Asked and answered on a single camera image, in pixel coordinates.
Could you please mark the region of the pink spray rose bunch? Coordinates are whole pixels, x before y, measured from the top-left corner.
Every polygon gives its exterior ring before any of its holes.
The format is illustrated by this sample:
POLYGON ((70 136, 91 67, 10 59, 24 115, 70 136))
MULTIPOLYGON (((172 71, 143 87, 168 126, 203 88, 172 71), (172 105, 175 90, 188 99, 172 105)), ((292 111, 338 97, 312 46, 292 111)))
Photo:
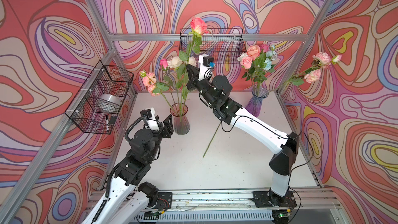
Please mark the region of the pink spray rose bunch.
POLYGON ((165 96, 165 92, 170 90, 170 86, 166 83, 157 80, 154 72, 140 71, 139 76, 142 79, 144 86, 147 88, 148 93, 152 96, 161 95, 169 107, 172 107, 171 103, 165 96))

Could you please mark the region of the purple blue glass vase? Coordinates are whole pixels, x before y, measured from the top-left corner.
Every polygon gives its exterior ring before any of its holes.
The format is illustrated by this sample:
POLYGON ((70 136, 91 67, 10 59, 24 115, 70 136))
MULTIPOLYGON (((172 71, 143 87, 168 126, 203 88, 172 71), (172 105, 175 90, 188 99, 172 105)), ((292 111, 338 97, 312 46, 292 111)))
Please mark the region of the purple blue glass vase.
POLYGON ((255 87, 252 89, 251 93, 252 97, 246 105, 246 110, 253 116, 258 117, 261 113, 262 102, 268 97, 269 92, 263 87, 255 87))

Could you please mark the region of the red pink rose stem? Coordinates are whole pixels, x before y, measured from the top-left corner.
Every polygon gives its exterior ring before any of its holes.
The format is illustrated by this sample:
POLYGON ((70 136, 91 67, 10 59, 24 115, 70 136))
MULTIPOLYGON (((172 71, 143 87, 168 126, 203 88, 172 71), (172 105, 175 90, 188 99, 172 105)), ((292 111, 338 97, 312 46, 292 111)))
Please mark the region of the red pink rose stem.
POLYGON ((180 114, 181 117, 183 114, 182 107, 186 103, 187 95, 188 95, 188 72, 187 65, 189 65, 191 53, 194 54, 200 53, 200 46, 202 44, 202 36, 208 33, 208 25, 200 18, 200 17, 192 17, 190 22, 191 31, 188 33, 192 39, 188 41, 187 47, 185 50, 179 51, 179 59, 181 60, 181 65, 177 68, 177 78, 179 79, 177 83, 177 89, 181 89, 181 99, 180 99, 180 114))

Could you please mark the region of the salmon pink rose stem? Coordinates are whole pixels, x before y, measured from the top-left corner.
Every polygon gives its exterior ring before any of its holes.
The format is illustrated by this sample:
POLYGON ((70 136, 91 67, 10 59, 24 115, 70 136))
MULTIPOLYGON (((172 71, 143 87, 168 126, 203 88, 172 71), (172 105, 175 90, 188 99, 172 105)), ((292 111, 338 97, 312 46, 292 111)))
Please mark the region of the salmon pink rose stem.
POLYGON ((258 94, 259 91, 259 70, 256 59, 260 56, 260 54, 261 48, 258 45, 252 45, 247 50, 247 55, 251 58, 250 68, 247 68, 248 77, 250 77, 253 89, 255 90, 256 94, 258 94))

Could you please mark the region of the pale cream rose stem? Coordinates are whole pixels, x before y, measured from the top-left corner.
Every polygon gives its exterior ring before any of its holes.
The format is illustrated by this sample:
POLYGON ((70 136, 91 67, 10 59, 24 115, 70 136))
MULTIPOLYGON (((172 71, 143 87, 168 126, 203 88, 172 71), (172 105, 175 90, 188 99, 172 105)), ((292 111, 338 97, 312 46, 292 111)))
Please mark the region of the pale cream rose stem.
POLYGON ((213 133, 213 135, 212 135, 212 137, 211 137, 211 139, 210 139, 210 141, 209 141, 209 143, 208 143, 208 145, 207 145, 207 147, 206 147, 206 150, 205 150, 205 152, 203 153, 202 158, 205 158, 205 156, 206 156, 206 154, 207 154, 207 152, 208 152, 208 150, 209 150, 209 148, 210 148, 210 146, 211 146, 211 144, 212 144, 212 141, 214 140, 214 138, 215 138, 215 136, 216 136, 216 134, 217 134, 217 132, 218 132, 218 130, 219 130, 220 127, 221 127, 221 122, 218 124, 218 126, 217 126, 215 132, 213 133))

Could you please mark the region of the red rimmed glass vase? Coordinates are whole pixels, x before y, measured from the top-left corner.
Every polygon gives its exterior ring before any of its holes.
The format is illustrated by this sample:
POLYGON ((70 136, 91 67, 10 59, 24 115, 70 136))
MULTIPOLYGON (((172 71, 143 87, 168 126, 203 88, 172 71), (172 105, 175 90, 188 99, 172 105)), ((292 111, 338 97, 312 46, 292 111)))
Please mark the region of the red rimmed glass vase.
POLYGON ((190 123, 187 118, 188 107, 183 103, 172 105, 170 113, 173 116, 174 132, 178 135, 185 135, 190 131, 190 123))

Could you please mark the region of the pale pink rose bunch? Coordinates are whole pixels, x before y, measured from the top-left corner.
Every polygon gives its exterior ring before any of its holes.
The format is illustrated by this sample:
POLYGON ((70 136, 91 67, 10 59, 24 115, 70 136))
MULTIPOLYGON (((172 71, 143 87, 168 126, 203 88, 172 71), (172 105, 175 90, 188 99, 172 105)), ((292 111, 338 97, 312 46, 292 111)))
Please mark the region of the pale pink rose bunch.
POLYGON ((309 68, 303 72, 290 76, 285 82, 277 87, 276 91, 279 91, 288 85, 298 87, 305 83, 312 84, 321 78, 323 70, 338 64, 341 59, 342 55, 331 56, 326 52, 319 52, 313 55, 313 61, 309 68))

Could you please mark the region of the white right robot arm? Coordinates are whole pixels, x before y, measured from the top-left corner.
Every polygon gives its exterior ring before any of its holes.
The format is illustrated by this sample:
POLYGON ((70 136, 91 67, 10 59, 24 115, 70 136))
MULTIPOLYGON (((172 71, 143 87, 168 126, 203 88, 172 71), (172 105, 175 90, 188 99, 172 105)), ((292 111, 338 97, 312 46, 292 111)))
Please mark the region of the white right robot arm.
POLYGON ((261 121, 242 105, 229 97, 232 85, 225 76, 216 76, 212 81, 204 75, 210 67, 197 68, 187 65, 189 90, 196 89, 202 103, 212 109, 215 117, 231 126, 239 128, 265 145, 274 155, 269 167, 273 170, 272 185, 268 191, 268 204, 282 207, 289 192, 292 166, 298 155, 298 135, 287 134, 261 121))

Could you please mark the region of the light pink rose stem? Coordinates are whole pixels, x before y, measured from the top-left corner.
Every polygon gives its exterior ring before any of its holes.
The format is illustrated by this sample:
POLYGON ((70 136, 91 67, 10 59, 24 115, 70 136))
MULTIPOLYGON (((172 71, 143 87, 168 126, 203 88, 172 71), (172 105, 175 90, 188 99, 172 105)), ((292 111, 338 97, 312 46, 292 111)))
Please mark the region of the light pink rose stem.
POLYGON ((243 76, 241 77, 242 79, 245 79, 245 81, 250 81, 251 82, 251 87, 252 90, 256 89, 256 82, 255 82, 255 66, 254 66, 254 59, 249 56, 247 53, 242 53, 238 57, 239 64, 241 67, 245 70, 243 76))

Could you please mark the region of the magenta rose stem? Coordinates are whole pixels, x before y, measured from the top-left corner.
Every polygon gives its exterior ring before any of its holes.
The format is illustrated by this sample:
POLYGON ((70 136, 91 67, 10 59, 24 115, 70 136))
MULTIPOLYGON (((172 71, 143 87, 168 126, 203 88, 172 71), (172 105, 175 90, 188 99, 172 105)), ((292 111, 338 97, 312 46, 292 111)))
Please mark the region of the magenta rose stem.
POLYGON ((160 61, 160 68, 162 71, 161 74, 161 92, 160 94, 162 95, 162 97, 165 99, 165 101, 167 102, 169 107, 172 107, 172 104, 169 102, 169 100, 167 99, 167 97, 165 96, 165 93, 173 90, 173 81, 171 79, 171 76, 169 75, 169 64, 167 59, 161 59, 160 61))

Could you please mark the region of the cream peach rose stem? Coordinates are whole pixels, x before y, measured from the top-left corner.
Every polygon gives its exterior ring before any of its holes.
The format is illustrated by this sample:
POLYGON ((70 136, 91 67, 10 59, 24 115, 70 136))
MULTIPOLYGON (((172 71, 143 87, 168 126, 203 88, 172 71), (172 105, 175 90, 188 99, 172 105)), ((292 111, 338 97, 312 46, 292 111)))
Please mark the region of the cream peach rose stem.
POLYGON ((185 63, 177 56, 172 57, 167 61, 168 68, 171 71, 171 77, 174 77, 174 81, 171 81, 173 90, 177 92, 179 103, 183 103, 182 89, 184 86, 184 74, 185 74, 185 63))

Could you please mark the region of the hot pink rose stem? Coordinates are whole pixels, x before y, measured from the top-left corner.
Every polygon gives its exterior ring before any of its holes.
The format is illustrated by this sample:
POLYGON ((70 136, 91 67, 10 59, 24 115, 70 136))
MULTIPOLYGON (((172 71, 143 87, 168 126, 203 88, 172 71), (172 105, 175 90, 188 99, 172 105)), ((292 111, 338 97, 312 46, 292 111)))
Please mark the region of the hot pink rose stem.
POLYGON ((268 51, 271 51, 271 48, 267 44, 261 44, 259 47, 263 53, 267 53, 268 51))

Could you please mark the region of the white rose stem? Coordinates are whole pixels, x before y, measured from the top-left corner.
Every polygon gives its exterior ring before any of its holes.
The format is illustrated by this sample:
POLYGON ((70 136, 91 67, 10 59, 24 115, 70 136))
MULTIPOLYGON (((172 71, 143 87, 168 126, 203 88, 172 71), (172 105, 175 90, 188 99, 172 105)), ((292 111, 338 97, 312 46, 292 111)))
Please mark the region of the white rose stem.
POLYGON ((187 62, 183 62, 177 69, 177 89, 181 90, 181 100, 180 102, 185 104, 188 96, 188 72, 186 69, 187 64, 196 67, 197 62, 194 57, 190 57, 187 62))

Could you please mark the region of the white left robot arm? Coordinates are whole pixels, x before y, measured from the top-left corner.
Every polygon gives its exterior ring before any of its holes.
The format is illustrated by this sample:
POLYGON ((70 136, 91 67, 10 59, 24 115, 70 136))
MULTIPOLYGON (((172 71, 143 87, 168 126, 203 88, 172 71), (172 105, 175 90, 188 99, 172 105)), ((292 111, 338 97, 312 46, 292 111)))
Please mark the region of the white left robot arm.
POLYGON ((124 135, 131 148, 111 170, 105 193, 83 221, 85 224, 128 224, 141 211, 157 204, 158 188, 142 179, 158 159, 162 140, 173 133, 172 115, 160 122, 152 110, 141 111, 124 135))

